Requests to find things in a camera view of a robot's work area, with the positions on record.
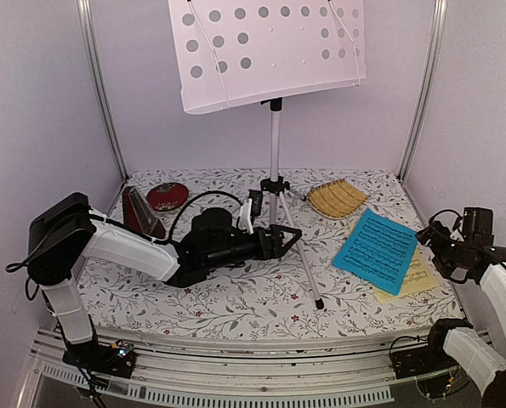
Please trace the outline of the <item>blue sheet music page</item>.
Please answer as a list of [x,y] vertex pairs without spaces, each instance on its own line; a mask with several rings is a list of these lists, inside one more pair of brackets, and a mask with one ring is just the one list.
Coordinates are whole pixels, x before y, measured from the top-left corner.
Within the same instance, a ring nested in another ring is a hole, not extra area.
[[417,244],[415,231],[367,209],[334,257],[333,266],[395,296]]

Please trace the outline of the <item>clear plastic metronome cover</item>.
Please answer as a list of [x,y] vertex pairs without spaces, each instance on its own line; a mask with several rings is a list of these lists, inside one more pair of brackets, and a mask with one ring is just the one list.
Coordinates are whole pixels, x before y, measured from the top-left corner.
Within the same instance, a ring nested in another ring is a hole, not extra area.
[[130,189],[128,197],[134,216],[134,228],[145,235],[154,235],[158,218],[150,204],[136,187]]

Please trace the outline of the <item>yellow paper sheet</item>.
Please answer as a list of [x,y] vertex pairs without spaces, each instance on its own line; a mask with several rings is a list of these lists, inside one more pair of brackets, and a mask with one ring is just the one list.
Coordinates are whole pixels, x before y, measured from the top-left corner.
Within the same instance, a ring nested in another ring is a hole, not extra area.
[[400,292],[394,296],[377,287],[375,287],[375,292],[380,303],[387,303],[394,298],[405,297],[409,294],[425,291],[436,286],[438,286],[438,280],[430,273],[429,267],[416,248]]

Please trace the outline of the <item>dark red wooden metronome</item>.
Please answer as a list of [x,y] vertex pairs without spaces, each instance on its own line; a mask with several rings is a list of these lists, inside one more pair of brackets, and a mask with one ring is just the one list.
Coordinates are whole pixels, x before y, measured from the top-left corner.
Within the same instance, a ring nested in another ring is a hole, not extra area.
[[131,230],[164,239],[166,230],[156,212],[135,186],[126,187],[122,192],[123,223]]

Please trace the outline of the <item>white tripod music stand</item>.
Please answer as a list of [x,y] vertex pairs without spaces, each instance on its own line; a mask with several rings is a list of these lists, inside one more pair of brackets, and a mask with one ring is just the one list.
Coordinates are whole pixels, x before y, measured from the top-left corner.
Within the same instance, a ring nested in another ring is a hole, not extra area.
[[183,110],[205,115],[261,104],[270,110],[270,173],[254,226],[296,228],[280,173],[286,97],[360,86],[366,77],[360,1],[172,1]]

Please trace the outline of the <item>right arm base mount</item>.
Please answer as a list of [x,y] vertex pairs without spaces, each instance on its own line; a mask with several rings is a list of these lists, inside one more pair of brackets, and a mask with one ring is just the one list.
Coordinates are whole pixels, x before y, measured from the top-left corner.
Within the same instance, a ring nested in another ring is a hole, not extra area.
[[[443,351],[443,342],[450,330],[470,328],[467,319],[439,319],[429,330],[429,334],[420,336],[399,336],[389,346],[389,358],[397,379],[421,377],[416,381],[418,392],[427,400],[444,400],[466,389],[471,380],[461,366]],[[426,342],[416,348],[394,351],[400,340]]]

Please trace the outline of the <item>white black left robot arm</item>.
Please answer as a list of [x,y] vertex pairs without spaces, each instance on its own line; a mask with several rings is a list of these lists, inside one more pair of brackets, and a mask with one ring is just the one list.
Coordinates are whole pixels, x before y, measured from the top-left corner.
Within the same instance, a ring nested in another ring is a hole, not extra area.
[[157,239],[95,211],[88,197],[76,192],[35,218],[25,259],[6,265],[12,274],[25,268],[47,298],[73,353],[89,369],[107,360],[105,347],[94,341],[95,329],[77,290],[72,269],[79,258],[100,258],[149,275],[172,287],[201,283],[218,268],[248,260],[282,258],[300,240],[292,226],[253,224],[262,194],[252,191],[238,218],[211,207],[191,221],[182,241]]

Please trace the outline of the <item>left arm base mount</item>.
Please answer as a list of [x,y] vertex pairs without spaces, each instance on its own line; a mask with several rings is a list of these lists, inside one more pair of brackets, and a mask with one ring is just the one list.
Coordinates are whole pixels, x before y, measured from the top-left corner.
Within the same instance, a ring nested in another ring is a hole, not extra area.
[[132,377],[137,360],[132,343],[118,339],[104,345],[99,342],[96,333],[85,343],[72,344],[66,337],[63,337],[63,340],[63,361],[66,364],[112,377]]

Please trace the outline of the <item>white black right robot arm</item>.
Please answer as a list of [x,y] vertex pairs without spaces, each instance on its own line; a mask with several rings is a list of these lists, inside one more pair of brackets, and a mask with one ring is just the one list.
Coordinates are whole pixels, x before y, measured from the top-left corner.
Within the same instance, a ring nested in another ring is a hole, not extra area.
[[[450,280],[456,269],[473,281],[494,309],[506,342],[506,247],[495,246],[493,212],[466,207],[452,228],[436,216],[416,234],[420,245],[433,253],[432,262]],[[420,363],[429,371],[455,360],[475,384],[484,407],[506,407],[506,356],[483,341],[464,319],[440,319],[429,330]]]

